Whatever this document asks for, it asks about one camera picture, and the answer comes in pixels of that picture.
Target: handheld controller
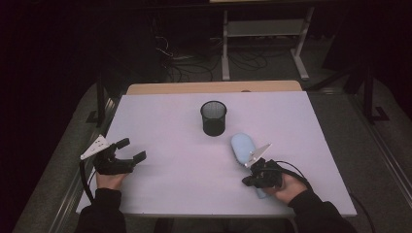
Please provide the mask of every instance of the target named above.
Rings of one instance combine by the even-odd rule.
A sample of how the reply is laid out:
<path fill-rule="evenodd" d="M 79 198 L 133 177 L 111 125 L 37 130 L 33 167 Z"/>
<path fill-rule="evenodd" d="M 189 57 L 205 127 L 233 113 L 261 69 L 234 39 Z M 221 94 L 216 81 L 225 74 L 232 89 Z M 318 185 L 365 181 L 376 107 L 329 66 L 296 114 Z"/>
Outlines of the handheld controller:
<path fill-rule="evenodd" d="M 93 160 L 93 165 L 96 171 L 102 175 L 116 175 L 132 173 L 136 164 L 146 159 L 146 152 L 142 151 L 133 156 L 133 159 L 118 159 L 115 151 L 129 145 L 128 138 L 111 144 L 108 148 L 97 153 Z"/>
<path fill-rule="evenodd" d="M 249 165 L 255 162 L 256 158 L 253 156 L 253 151 L 256 151 L 256 147 L 251 137 L 245 133 L 235 134 L 231 138 L 231 145 L 237 162 L 242 166 L 252 168 Z M 262 199 L 269 195 L 260 188 L 257 188 L 257 196 Z"/>
<path fill-rule="evenodd" d="M 272 159 L 266 162 L 264 158 L 260 158 L 254 165 L 252 165 L 251 171 L 252 175 L 242 180 L 242 183 L 246 186 L 255 186 L 257 188 L 273 186 L 282 187 L 282 173 L 285 173 L 297 178 L 300 182 L 305 184 L 308 189 L 312 190 L 312 186 L 300 172 L 301 176 L 281 167 L 278 162 L 275 162 Z"/>
<path fill-rule="evenodd" d="M 116 150 L 122 149 L 129 144 L 129 139 L 125 138 L 115 144 L 110 145 L 102 135 L 99 135 L 94 143 L 85 151 L 84 154 L 81 155 L 79 166 L 82 184 L 90 202 L 93 202 L 94 198 L 91 194 L 90 187 L 87 184 L 84 160 L 96 154 L 93 159 L 93 166 L 94 169 L 101 175 L 132 173 L 136 164 L 146 159 L 146 152 L 142 151 L 134 155 L 132 159 L 116 158 Z"/>

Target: gray floor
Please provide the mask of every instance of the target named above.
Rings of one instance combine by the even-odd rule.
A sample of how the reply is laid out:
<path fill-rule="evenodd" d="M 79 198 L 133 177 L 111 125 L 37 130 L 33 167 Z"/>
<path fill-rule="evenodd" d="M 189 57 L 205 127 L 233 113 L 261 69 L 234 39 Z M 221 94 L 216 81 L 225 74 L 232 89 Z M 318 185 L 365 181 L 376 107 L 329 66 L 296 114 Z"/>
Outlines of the gray floor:
<path fill-rule="evenodd" d="M 233 43 L 236 47 L 232 46 L 230 55 L 242 62 L 237 63 L 238 65 L 245 63 L 249 65 L 240 68 L 232 60 L 231 78 L 233 81 L 298 80 L 302 86 L 310 86 L 333 74 L 332 71 L 321 68 L 330 42 L 331 39 L 308 40 L 305 44 L 302 59 L 311 77 L 308 82 L 299 79 L 292 57 L 287 50 L 293 44 L 293 40 L 278 39 L 276 44 L 269 44 L 269 46 L 266 45 L 266 41 L 252 41 L 249 44 Z M 261 60 L 245 59 L 261 54 L 260 48 L 251 45 L 266 45 L 262 46 L 265 51 L 265 61 L 260 57 L 257 59 Z M 239 53 L 240 50 L 247 50 L 247 52 Z M 201 67 L 178 66 L 197 73 L 183 72 L 181 81 L 207 82 L 213 79 L 218 82 L 222 71 L 219 59 L 220 56 L 215 55 L 201 63 L 202 66 L 214 68 L 210 72 Z M 190 61 L 181 61 L 180 64 L 182 63 L 193 64 Z M 252 66 L 262 66 L 262 68 L 255 71 L 245 70 L 255 69 L 251 68 Z M 180 78 L 176 69 L 173 78 L 174 81 Z M 341 79 L 331 84 L 324 89 L 327 93 L 325 91 L 309 93 L 344 183 L 369 211 L 377 232 L 410 232 L 411 207 L 386 164 L 385 156 L 376 143 L 376 137 L 371 132 L 379 133 L 406 176 L 411 177 L 411 120 L 397 106 L 391 93 L 376 82 L 374 103 L 384 108 L 390 120 L 376 122 L 374 126 L 369 125 L 358 108 L 362 93 L 355 96 L 342 93 L 344 82 L 345 79 Z M 49 232 L 51 226 L 54 228 L 50 232 L 74 231 L 78 220 L 74 210 L 82 190 L 77 187 L 74 196 L 65 196 L 65 194 L 70 187 L 73 187 L 72 181 L 78 171 L 79 156 L 86 149 L 93 132 L 96 131 L 95 124 L 86 123 L 89 112 L 96 109 L 95 103 L 95 88 L 92 86 L 73 114 L 44 176 L 17 223 L 15 232 Z M 62 203 L 71 204 L 66 209 L 60 210 Z M 364 212 L 358 204 L 356 208 L 359 214 L 349 217 L 348 220 L 359 232 L 371 232 Z M 67 217 L 56 218 L 64 212 L 67 212 Z M 127 216 L 126 222 L 128 232 L 153 232 L 155 226 L 155 218 L 149 217 Z"/>

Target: black cable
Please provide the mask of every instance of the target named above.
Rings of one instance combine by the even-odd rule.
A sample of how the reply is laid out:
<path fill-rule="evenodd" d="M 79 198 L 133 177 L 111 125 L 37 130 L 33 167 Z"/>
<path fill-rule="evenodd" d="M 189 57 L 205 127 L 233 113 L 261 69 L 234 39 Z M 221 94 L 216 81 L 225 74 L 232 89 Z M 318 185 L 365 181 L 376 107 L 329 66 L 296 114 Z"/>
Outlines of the black cable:
<path fill-rule="evenodd" d="M 267 66 L 267 60 L 265 60 L 265 64 L 264 64 L 264 65 L 261 65 L 261 66 L 253 66 L 253 65 L 250 65 L 250 64 L 248 64 L 248 63 L 242 62 L 242 61 L 238 60 L 237 58 L 234 58 L 234 57 L 231 56 L 231 55 L 228 55 L 227 57 L 228 57 L 229 60 L 230 60 L 235 66 L 237 66 L 239 69 L 246 70 L 246 71 L 256 71 L 256 70 L 259 70 L 259 69 L 264 68 L 264 67 Z M 246 68 L 244 68 L 244 67 L 241 67 L 238 63 L 240 63 L 240 64 L 242 64 L 242 65 L 244 65 L 244 66 L 249 66 L 249 67 L 251 67 L 252 69 L 246 69 Z"/>
<path fill-rule="evenodd" d="M 96 170 L 94 170 L 93 174 L 91 174 L 91 177 L 90 177 L 90 179 L 88 180 L 88 184 L 87 184 L 88 186 L 90 186 L 91 180 L 93 179 L 94 175 L 96 175 Z"/>
<path fill-rule="evenodd" d="M 285 55 L 286 53 L 289 53 L 290 50 L 282 50 L 277 54 L 272 54 L 272 55 L 264 55 L 263 57 L 277 57 L 277 56 L 281 56 L 281 55 Z"/>
<path fill-rule="evenodd" d="M 262 50 L 262 51 L 259 52 L 257 55 L 255 55 L 255 58 L 264 57 L 263 55 L 264 55 L 264 53 L 266 52 L 266 50 L 270 49 L 273 44 L 275 44 L 275 42 L 274 42 L 274 40 L 271 40 L 271 41 L 270 41 L 270 44 L 269 44 L 264 50 Z M 256 49 L 256 48 L 252 45 L 252 43 L 249 43 L 249 46 L 250 46 L 250 48 L 252 48 L 252 49 Z"/>
<path fill-rule="evenodd" d="M 91 202 L 94 201 L 94 197 L 93 197 L 93 194 L 91 194 L 91 190 L 90 190 L 89 186 L 87 185 L 85 162 L 83 160 L 80 161 L 79 168 L 80 168 L 80 176 L 81 176 L 83 188 L 85 189 L 85 193 L 88 197 L 88 200 L 90 200 L 90 203 L 91 203 Z"/>
<path fill-rule="evenodd" d="M 199 60 L 194 61 L 192 63 L 181 63 L 181 62 L 188 62 L 188 61 L 192 61 L 192 60 L 196 60 L 196 59 L 199 59 Z M 194 56 L 194 57 L 188 57 L 188 58 L 184 58 L 184 59 L 175 59 L 175 60 L 173 60 L 172 63 L 174 65 L 183 65 L 183 66 L 185 66 L 185 65 L 199 65 L 199 64 L 205 63 L 206 61 L 207 61 L 207 59 L 205 59 L 204 57 Z"/>
<path fill-rule="evenodd" d="M 193 64 L 172 64 L 171 65 L 171 67 L 172 68 L 175 68 L 175 69 L 178 69 L 180 72 L 182 72 L 182 71 L 184 71 L 184 72 L 188 72 L 188 73 L 191 73 L 191 74 L 203 74 L 203 73 L 206 73 L 206 72 L 209 72 L 209 74 L 210 74 L 210 76 L 211 76 L 211 79 L 210 79 L 210 81 L 212 81 L 213 80 L 213 70 L 218 66 L 218 64 L 220 63 L 220 59 L 217 59 L 217 61 L 215 62 L 215 64 L 212 66 L 212 68 L 208 68 L 208 67 L 206 67 L 206 66 L 201 66 L 201 65 L 198 65 L 198 64 L 201 64 L 201 63 L 204 63 L 204 62 L 201 62 L 201 63 L 193 63 Z M 201 69 L 203 69 L 204 71 L 191 71 L 191 70 L 188 70 L 188 69 L 183 69 L 182 67 L 197 67 L 197 68 L 201 68 Z"/>
<path fill-rule="evenodd" d="M 172 72 L 172 74 L 170 74 L 170 72 L 169 72 L 169 69 L 166 69 L 166 73 L 167 73 L 167 76 L 169 77 L 169 79 L 170 79 L 170 82 L 171 83 L 174 83 L 175 82 L 175 78 L 173 77 L 173 70 L 171 71 Z"/>
<path fill-rule="evenodd" d="M 360 205 L 360 208 L 363 210 L 364 214 L 367 217 L 367 221 L 369 222 L 370 228 L 372 230 L 373 233 L 376 233 L 376 229 L 375 229 L 375 225 L 373 224 L 372 221 L 372 217 L 370 217 L 369 212 L 366 210 L 366 208 L 364 207 L 364 205 L 361 203 L 361 201 L 353 194 L 353 193 L 349 193 L 349 195 L 354 198 L 354 200 L 358 203 L 358 205 Z"/>
<path fill-rule="evenodd" d="M 257 67 L 265 67 L 267 65 L 267 59 L 261 55 L 255 56 L 254 58 L 250 58 L 248 57 L 246 54 L 242 54 L 241 52 L 236 52 L 243 60 L 245 61 L 254 61 L 257 64 Z M 258 59 L 262 59 L 264 61 L 264 63 L 266 63 L 266 65 L 264 66 L 260 66 L 260 63 L 258 62 Z"/>
<path fill-rule="evenodd" d="M 171 68 L 171 71 L 172 71 L 172 80 L 173 80 L 173 82 L 175 81 L 175 74 L 173 73 L 173 70 L 174 69 L 176 69 L 178 72 L 179 72 L 179 79 L 178 79 L 178 81 L 177 81 L 177 83 L 179 83 L 181 80 L 182 80 L 182 77 L 183 76 L 186 76 L 186 77 L 188 77 L 188 80 L 190 81 L 190 79 L 189 79 L 189 76 L 188 75 L 186 75 L 186 74 L 183 74 L 182 73 L 182 71 L 178 68 L 178 67 L 174 67 L 174 66 L 170 66 L 170 68 Z"/>
<path fill-rule="evenodd" d="M 263 58 L 260 54 L 254 54 L 251 51 L 248 52 L 244 52 L 244 53 L 250 53 L 251 55 L 253 55 L 253 57 L 248 57 L 246 54 L 242 54 L 242 52 L 236 52 L 240 57 L 242 57 L 242 59 L 244 59 L 245 61 L 252 61 L 252 60 L 257 60 L 258 58 Z"/>
<path fill-rule="evenodd" d="M 293 166 L 291 163 L 289 163 L 289 162 L 285 162 L 285 161 L 275 161 L 275 162 L 277 162 L 277 163 L 286 163 L 286 164 L 288 164 L 288 165 L 292 166 L 294 169 L 296 169 L 296 171 L 300 174 L 300 176 L 302 176 L 302 178 L 305 178 L 305 176 L 303 176 L 303 173 L 302 173 L 302 172 L 300 172 L 300 170 L 299 170 L 299 169 L 297 169 L 295 166 Z"/>
<path fill-rule="evenodd" d="M 265 167 L 265 168 L 259 168 L 256 171 L 254 171 L 254 173 L 260 173 L 260 172 L 280 172 L 280 173 L 285 173 L 287 175 L 290 175 L 296 179 L 298 179 L 300 182 L 302 182 L 303 184 L 305 184 L 305 186 L 309 189 L 309 190 L 313 190 L 312 185 L 309 184 L 308 180 L 303 177 L 303 176 L 299 176 L 297 173 L 290 171 L 288 169 L 285 168 L 272 168 L 272 167 Z"/>

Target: black mesh cup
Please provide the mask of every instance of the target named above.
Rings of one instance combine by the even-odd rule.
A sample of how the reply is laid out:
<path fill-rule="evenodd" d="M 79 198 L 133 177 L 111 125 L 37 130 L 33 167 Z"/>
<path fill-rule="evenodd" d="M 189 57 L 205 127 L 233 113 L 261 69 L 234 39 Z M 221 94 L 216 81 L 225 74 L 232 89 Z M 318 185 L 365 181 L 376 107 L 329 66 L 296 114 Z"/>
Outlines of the black mesh cup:
<path fill-rule="evenodd" d="M 216 137 L 224 133 L 227 108 L 219 101 L 209 101 L 200 109 L 205 134 Z"/>

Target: floor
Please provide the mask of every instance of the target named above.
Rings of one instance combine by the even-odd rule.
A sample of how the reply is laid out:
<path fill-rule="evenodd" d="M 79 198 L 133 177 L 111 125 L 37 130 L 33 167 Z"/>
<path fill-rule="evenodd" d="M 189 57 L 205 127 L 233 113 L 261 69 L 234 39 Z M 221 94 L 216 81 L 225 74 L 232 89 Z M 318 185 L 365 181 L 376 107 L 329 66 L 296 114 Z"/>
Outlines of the floor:
<path fill-rule="evenodd" d="M 311 86 L 333 74 L 333 71 L 322 69 L 332 40 L 308 39 L 306 42 L 301 56 L 310 75 L 307 82 L 299 78 L 289 54 L 295 38 L 233 41 L 229 48 L 231 80 L 298 80 L 302 87 Z M 165 63 L 169 74 L 167 81 L 220 82 L 222 66 L 219 47 L 220 41 L 217 39 L 212 43 L 215 53 L 199 55 L 189 51 L 184 57 L 182 52 L 181 58 L 168 60 Z M 348 95 L 342 88 L 345 82 L 346 77 L 343 77 L 320 91 L 308 93 L 333 158 L 348 190 L 368 211 L 377 232 L 409 232 L 412 228 L 409 220 L 412 218 L 411 205 L 400 188 L 401 183 L 396 181 L 391 165 L 387 163 L 385 150 L 395 158 L 405 176 L 411 177 L 411 120 L 396 105 L 388 89 L 376 82 L 374 104 L 383 107 L 390 120 L 369 124 L 359 107 L 361 89 L 357 95 Z M 91 86 L 73 114 L 15 232 L 74 231 L 78 220 L 74 211 L 82 193 L 77 180 L 78 156 L 92 135 L 102 130 L 86 123 L 90 111 L 96 110 L 95 101 L 95 86 Z M 53 193 L 50 193 L 50 187 L 53 187 Z M 46 196 L 48 205 L 44 205 Z M 359 214 L 348 217 L 348 220 L 359 232 L 371 232 L 365 212 L 355 200 L 354 203 Z M 128 232 L 153 232 L 155 221 L 150 217 L 126 216 Z"/>

